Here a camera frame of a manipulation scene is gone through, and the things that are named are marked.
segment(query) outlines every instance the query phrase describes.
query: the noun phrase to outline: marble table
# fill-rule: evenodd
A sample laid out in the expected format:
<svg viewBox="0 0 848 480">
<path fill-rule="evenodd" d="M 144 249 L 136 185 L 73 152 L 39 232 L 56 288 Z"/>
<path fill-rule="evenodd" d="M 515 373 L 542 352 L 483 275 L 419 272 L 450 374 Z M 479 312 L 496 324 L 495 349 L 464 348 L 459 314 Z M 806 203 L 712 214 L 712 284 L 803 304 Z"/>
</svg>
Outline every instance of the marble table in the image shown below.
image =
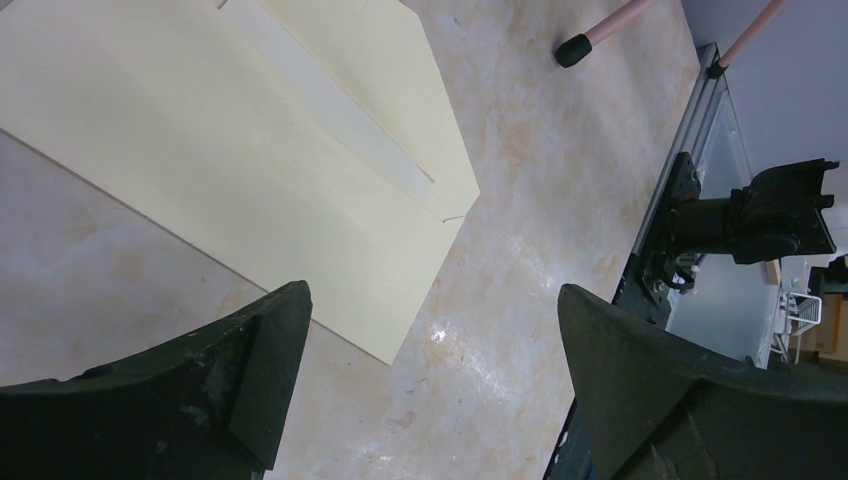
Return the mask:
<svg viewBox="0 0 848 480">
<path fill-rule="evenodd" d="M 573 396 L 557 292 L 611 298 L 698 73 L 678 0 L 569 70 L 553 47 L 622 0 L 405 3 L 481 196 L 391 367 L 313 323 L 267 479 L 541 478 Z M 69 378 L 263 293 L 6 135 L 0 225 L 0 384 Z"/>
</svg>

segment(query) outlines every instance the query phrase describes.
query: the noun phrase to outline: pink rod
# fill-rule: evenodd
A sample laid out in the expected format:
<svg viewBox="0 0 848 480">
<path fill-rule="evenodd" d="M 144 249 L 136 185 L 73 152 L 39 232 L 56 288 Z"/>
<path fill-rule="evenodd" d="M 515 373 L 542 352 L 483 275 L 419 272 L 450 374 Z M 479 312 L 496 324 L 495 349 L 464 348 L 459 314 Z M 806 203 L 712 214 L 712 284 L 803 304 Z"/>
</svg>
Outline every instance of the pink rod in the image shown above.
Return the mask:
<svg viewBox="0 0 848 480">
<path fill-rule="evenodd" d="M 597 25 L 586 32 L 589 43 L 595 46 L 605 38 L 612 35 L 616 30 L 623 27 L 627 22 L 638 17 L 639 14 L 648 9 L 657 0 L 630 0 L 609 17 L 601 20 Z"/>
<path fill-rule="evenodd" d="M 733 46 L 730 47 L 730 50 L 728 50 L 727 53 L 725 53 L 724 56 L 718 60 L 719 66 L 722 68 L 727 68 L 733 61 L 733 59 L 736 58 L 736 56 L 739 55 L 740 52 L 742 52 L 742 49 L 744 49 L 751 42 L 751 40 L 753 40 L 757 33 L 759 33 L 760 30 L 762 30 L 763 27 L 766 26 L 766 23 L 771 20 L 771 17 L 773 17 L 774 14 L 777 13 L 778 10 L 780 10 L 780 7 L 782 7 L 788 1 L 789 0 L 771 0 L 771 2 L 766 5 L 766 8 L 764 8 L 763 11 L 760 12 L 759 15 L 757 15 L 757 18 L 754 19 L 754 22 L 749 25 L 744 32 L 742 32 L 742 36 L 736 40 Z"/>
</svg>

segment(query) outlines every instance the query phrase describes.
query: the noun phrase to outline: black rubber cap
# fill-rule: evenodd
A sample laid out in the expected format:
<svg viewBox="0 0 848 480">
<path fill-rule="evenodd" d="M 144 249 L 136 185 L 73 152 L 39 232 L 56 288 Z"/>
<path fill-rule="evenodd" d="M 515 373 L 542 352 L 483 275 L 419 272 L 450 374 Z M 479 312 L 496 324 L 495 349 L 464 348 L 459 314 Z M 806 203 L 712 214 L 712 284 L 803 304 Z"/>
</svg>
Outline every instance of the black rubber cap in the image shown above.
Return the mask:
<svg viewBox="0 0 848 480">
<path fill-rule="evenodd" d="M 554 52 L 554 59 L 564 68 L 576 65 L 592 51 L 592 43 L 584 34 L 576 35 L 563 43 Z"/>
<path fill-rule="evenodd" d="M 727 67 L 722 67 L 718 64 L 718 61 L 710 65 L 710 68 L 707 69 L 707 78 L 711 78 L 715 80 L 716 78 L 724 75 L 724 71 L 727 70 Z"/>
</svg>

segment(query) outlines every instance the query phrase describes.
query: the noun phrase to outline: white wall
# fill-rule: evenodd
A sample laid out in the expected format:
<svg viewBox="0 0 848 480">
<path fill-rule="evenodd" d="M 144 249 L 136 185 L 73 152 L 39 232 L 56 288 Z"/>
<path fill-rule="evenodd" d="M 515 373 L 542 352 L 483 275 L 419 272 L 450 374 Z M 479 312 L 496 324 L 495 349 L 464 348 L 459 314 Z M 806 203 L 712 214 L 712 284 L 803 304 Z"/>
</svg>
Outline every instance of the white wall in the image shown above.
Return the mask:
<svg viewBox="0 0 848 480">
<path fill-rule="evenodd" d="M 716 42 L 720 52 L 767 4 L 683 0 L 695 44 Z M 790 0 L 725 74 L 753 174 L 821 157 L 843 162 L 839 179 L 826 177 L 823 188 L 837 194 L 838 208 L 826 210 L 825 219 L 843 248 L 848 247 L 846 45 L 848 0 Z"/>
</svg>

